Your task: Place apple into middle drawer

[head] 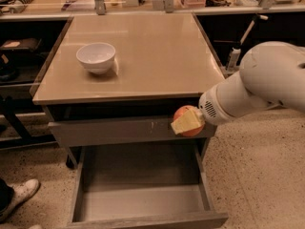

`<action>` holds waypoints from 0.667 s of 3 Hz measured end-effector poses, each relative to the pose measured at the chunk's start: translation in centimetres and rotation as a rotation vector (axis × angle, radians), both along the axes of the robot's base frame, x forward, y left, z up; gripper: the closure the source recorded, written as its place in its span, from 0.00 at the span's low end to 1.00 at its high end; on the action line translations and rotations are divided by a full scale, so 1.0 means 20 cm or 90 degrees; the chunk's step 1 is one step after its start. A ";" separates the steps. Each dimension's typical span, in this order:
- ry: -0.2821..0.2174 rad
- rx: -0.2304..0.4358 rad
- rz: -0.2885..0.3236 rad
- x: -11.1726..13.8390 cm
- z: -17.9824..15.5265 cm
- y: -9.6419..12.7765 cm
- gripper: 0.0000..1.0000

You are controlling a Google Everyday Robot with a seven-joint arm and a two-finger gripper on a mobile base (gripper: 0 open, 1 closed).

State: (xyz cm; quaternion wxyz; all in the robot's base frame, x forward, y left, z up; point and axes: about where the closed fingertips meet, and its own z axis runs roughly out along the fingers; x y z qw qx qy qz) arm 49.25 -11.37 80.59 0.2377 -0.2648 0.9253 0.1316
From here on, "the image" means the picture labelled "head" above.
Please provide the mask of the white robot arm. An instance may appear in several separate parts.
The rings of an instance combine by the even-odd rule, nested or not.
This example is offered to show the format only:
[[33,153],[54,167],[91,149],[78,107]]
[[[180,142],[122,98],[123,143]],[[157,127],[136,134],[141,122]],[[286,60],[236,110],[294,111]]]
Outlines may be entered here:
[[218,126],[277,106],[305,112],[305,48],[270,41],[248,50],[239,70],[202,94],[196,107],[179,108],[171,126],[177,135],[194,136],[207,123]]

